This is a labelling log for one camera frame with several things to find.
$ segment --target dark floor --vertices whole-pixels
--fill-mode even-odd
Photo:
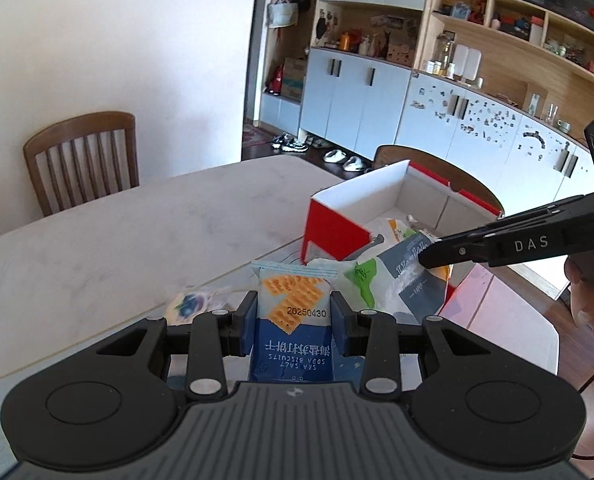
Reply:
[[[344,171],[341,164],[330,164],[324,162],[322,157],[329,152],[330,150],[334,150],[337,146],[333,148],[321,149],[317,150],[315,148],[309,148],[309,150],[305,153],[290,153],[292,156],[298,156],[304,160],[307,160],[311,164],[322,168],[323,170],[328,171],[334,175],[337,175],[344,180],[349,180],[353,177],[359,176],[361,173],[350,173],[348,171]],[[348,150],[344,149],[344,151],[348,154],[348,156],[355,155],[355,153],[349,152]],[[272,155],[280,155],[282,150],[274,150],[271,143],[267,142],[266,144],[258,144],[256,146],[250,146],[249,148],[242,148],[241,149],[241,160],[250,160],[251,158],[261,158],[263,156],[272,156]],[[364,159],[366,162],[366,167],[370,167],[372,161]]]
[[[345,180],[358,176],[358,173],[347,173],[343,171],[340,164],[325,163],[321,157],[327,151],[310,148],[306,153],[292,155],[299,156]],[[280,153],[282,153],[280,150],[273,150],[270,143],[260,144],[242,149],[241,158],[242,160],[249,160],[262,156],[279,155]],[[574,387],[579,388],[594,373],[594,338],[591,331],[587,328],[577,327],[572,320],[570,310],[566,306],[559,301],[553,301],[511,269],[498,267],[491,270],[553,324],[560,336],[558,375]],[[587,420],[576,453],[580,455],[593,455],[594,383],[584,392],[583,397],[584,402],[586,402]],[[594,478],[594,460],[588,462],[572,460],[571,462],[589,478]]]

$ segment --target wooden chair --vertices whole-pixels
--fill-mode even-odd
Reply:
[[[119,142],[125,150],[118,148],[117,130],[124,131]],[[122,191],[126,180],[130,187],[139,186],[135,118],[125,112],[98,112],[53,124],[24,144],[24,157],[44,216]]]
[[[407,146],[385,145],[377,148],[375,153],[375,161],[373,162],[373,169],[378,170],[389,164],[394,164],[401,160],[411,160],[424,166],[427,170],[445,178],[451,184],[454,191],[467,191],[478,199],[484,201],[488,205],[504,212],[500,200],[488,189],[484,184],[478,181],[474,176],[466,173],[464,170],[453,166],[450,162],[443,160],[430,153],[416,150],[415,148],[408,148]]]

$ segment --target cabinet handle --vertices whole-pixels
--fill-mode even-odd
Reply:
[[[468,108],[468,103],[470,101],[468,99],[464,99],[464,109],[462,110],[462,116],[459,118],[460,121],[463,121],[466,117],[466,108]]]
[[[567,176],[568,178],[570,178],[570,176],[573,174],[573,171],[575,170],[575,166],[577,165],[578,159],[579,159],[579,157],[577,155],[571,156],[570,164],[568,165],[568,168],[566,168],[564,176]]]
[[[560,158],[557,159],[557,162],[552,167],[552,169],[554,169],[555,171],[559,171],[561,173],[564,169],[564,166],[566,165],[566,161],[568,160],[569,155],[569,150],[567,150],[566,148],[562,149],[562,151],[560,152]]]
[[[451,101],[453,101],[455,103],[455,106],[452,108],[452,111],[447,112],[448,115],[452,115],[453,117],[455,117],[455,112],[457,111],[457,107],[459,105],[459,97],[456,95],[451,96]]]

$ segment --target white marble table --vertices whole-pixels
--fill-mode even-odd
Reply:
[[[303,235],[340,179],[293,156],[141,186],[0,237],[0,378]]]

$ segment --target mug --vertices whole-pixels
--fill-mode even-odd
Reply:
[[[558,120],[557,128],[562,133],[567,134],[568,132],[570,132],[570,123],[567,123],[566,121]]]

